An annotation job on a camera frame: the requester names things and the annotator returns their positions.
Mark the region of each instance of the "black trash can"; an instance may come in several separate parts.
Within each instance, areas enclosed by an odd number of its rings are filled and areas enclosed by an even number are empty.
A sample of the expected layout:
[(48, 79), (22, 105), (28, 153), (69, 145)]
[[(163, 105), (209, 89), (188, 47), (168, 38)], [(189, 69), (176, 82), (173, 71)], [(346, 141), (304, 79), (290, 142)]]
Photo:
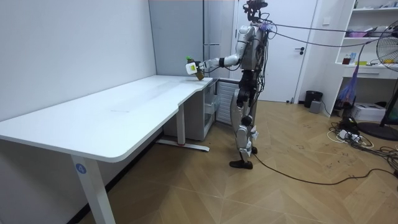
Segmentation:
[(318, 92), (318, 91), (306, 91), (305, 92), (305, 101), (304, 101), (304, 106), (306, 108), (310, 108), (311, 107), (311, 103), (312, 101), (321, 101), (323, 96), (323, 93)]

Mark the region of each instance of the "table foot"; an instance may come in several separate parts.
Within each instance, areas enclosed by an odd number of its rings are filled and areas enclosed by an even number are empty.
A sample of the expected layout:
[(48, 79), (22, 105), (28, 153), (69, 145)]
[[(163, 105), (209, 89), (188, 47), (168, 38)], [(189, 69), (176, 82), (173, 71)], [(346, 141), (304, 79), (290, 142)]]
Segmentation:
[(169, 141), (169, 140), (164, 140), (164, 139), (157, 140), (156, 143), (166, 144), (169, 146), (179, 146), (179, 147), (187, 147), (190, 149), (198, 149), (198, 150), (205, 151), (205, 152), (208, 152), (210, 150), (210, 148), (206, 147), (206, 146), (199, 146), (199, 145), (195, 145), (195, 144), (178, 144), (175, 141)]
[(97, 161), (73, 155), (72, 160), (95, 222), (97, 224), (115, 224)]

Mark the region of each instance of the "black fan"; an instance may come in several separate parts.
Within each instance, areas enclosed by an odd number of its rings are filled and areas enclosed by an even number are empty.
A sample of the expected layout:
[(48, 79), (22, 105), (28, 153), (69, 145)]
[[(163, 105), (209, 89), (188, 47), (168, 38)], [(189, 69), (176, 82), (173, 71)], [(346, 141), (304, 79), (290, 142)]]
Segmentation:
[[(377, 57), (380, 63), (395, 72), (398, 72), (398, 21), (391, 24), (381, 35), (377, 43)], [(358, 123), (360, 131), (377, 138), (398, 141), (398, 131), (386, 126), (389, 115), (398, 99), (398, 90), (388, 105), (387, 111), (380, 124), (363, 122)]]

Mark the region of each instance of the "label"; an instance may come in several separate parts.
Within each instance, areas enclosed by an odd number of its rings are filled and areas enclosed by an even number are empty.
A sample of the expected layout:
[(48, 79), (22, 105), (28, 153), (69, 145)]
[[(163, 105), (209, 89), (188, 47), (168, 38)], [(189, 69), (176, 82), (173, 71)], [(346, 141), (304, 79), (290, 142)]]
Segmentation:
[(79, 173), (81, 173), (81, 174), (87, 173), (86, 167), (84, 167), (84, 166), (81, 165), (81, 164), (76, 164), (76, 169), (77, 169), (77, 171), (78, 171)]

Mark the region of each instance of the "humanoid robot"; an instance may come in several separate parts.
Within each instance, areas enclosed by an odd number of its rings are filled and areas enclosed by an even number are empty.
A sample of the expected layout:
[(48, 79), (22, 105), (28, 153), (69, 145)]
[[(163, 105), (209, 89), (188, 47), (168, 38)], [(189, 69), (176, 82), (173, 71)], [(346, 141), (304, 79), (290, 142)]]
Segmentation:
[(189, 74), (234, 65), (242, 69), (243, 76), (239, 82), (239, 89), (234, 92), (230, 108), (236, 147), (241, 156), (240, 160), (229, 163), (231, 167), (235, 168), (252, 169), (253, 164), (248, 158), (252, 153), (257, 154), (257, 148), (252, 143), (258, 135), (254, 118), (258, 96), (264, 89), (264, 73), (262, 74), (262, 70), (266, 63), (268, 38), (268, 31), (261, 27), (263, 19), (261, 19), (260, 9), (267, 5), (264, 0), (249, 0), (244, 5), (243, 9), (248, 14), (248, 20), (251, 24), (250, 26), (242, 26), (238, 30), (235, 54), (204, 62), (192, 62), (186, 66)]

